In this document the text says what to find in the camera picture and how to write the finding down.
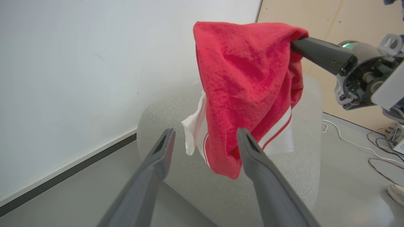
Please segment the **white shoe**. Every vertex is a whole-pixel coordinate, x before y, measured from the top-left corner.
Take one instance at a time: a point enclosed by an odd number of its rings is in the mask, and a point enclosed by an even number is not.
[[[400,206],[404,207],[404,187],[396,184],[389,184],[387,186],[387,193],[396,201]]]

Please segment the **gray fabric cushion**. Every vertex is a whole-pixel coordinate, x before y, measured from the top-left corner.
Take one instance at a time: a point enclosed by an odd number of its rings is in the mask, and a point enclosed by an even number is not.
[[[304,203],[312,208],[320,178],[322,100],[320,88],[304,78],[302,99],[292,111],[295,151],[273,155],[279,168]],[[138,125],[137,144],[143,160],[167,128],[177,132],[170,172],[165,182],[220,227],[263,226],[253,183],[244,174],[236,180],[217,175],[199,152],[185,153],[181,121],[198,106],[202,85],[197,84],[150,105]]]

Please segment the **gray floor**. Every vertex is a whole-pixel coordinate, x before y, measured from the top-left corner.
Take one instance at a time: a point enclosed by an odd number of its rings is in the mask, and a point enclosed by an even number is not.
[[[96,226],[139,162],[134,141],[0,217],[0,226]],[[152,227],[215,226],[166,184],[160,186],[151,222]]]
[[[335,123],[343,138],[372,148],[382,157],[399,160],[367,140],[370,130],[328,114],[323,114],[323,119]],[[328,130],[321,140],[320,191],[313,211],[320,224],[324,227],[404,226],[404,208],[386,192],[390,182],[368,164],[373,153],[339,140],[336,128],[326,124]],[[380,137],[372,134],[373,140]],[[402,169],[379,160],[372,163],[384,175],[404,184]]]
[[[367,129],[324,114],[341,129],[343,138],[373,148]],[[322,134],[320,190],[313,213],[324,227],[404,226],[404,208],[386,193],[389,181],[367,163],[371,151],[341,141],[331,124]],[[398,183],[403,171],[374,160],[374,165]],[[95,226],[139,164],[136,141],[94,163],[26,204],[0,217],[2,227]],[[151,226],[214,226],[169,186],[160,187]]]

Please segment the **black baseboard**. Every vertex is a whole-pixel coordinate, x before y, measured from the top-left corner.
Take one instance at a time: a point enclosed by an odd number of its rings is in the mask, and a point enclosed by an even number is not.
[[[80,172],[81,170],[85,169],[86,167],[90,166],[91,164],[107,157],[111,153],[119,150],[120,148],[128,145],[129,143],[136,140],[136,134],[118,142],[110,146],[109,148],[101,151],[100,153],[92,156],[91,158],[71,167],[70,169],[66,170],[65,172],[55,176],[54,178],[50,179],[49,181],[39,185],[38,187],[32,189],[31,191],[19,196],[18,198],[14,199],[13,201],[3,205],[0,207],[0,217],[7,214],[8,212],[14,210],[15,208],[21,206],[22,204],[30,201],[35,196],[41,194],[42,192],[50,189],[51,187],[59,184],[60,182],[66,180],[67,178],[75,175],[76,173]]]

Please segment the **white stripe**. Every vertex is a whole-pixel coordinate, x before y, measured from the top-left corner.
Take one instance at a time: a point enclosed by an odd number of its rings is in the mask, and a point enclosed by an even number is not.
[[[292,108],[289,107],[285,114],[279,119],[278,122],[272,126],[272,128],[261,138],[258,142],[260,147],[263,147],[265,143],[270,140],[289,120],[290,115],[292,114]]]
[[[292,120],[264,149],[267,156],[288,152],[293,152]]]
[[[203,152],[204,150],[206,152],[206,149],[205,149],[206,143],[204,143],[204,141],[205,141],[205,138],[206,138],[206,140],[208,140],[209,135],[207,135],[207,134],[208,134],[208,121],[206,120],[206,115],[204,115],[203,120],[200,123],[199,132],[195,138],[195,142],[196,142],[196,147],[198,148],[198,151],[201,154],[203,160],[205,160],[205,163],[210,167],[207,157],[205,159],[205,154]]]
[[[206,141],[205,141],[205,143],[203,145],[203,149],[205,150],[205,153],[206,153],[206,142],[208,141],[208,137],[209,137],[209,134],[206,136]],[[201,155],[202,155],[203,159],[205,160],[205,163],[210,167],[209,161],[208,161],[208,155],[206,154],[206,159],[205,159],[205,156],[203,154],[203,151],[202,151]]]

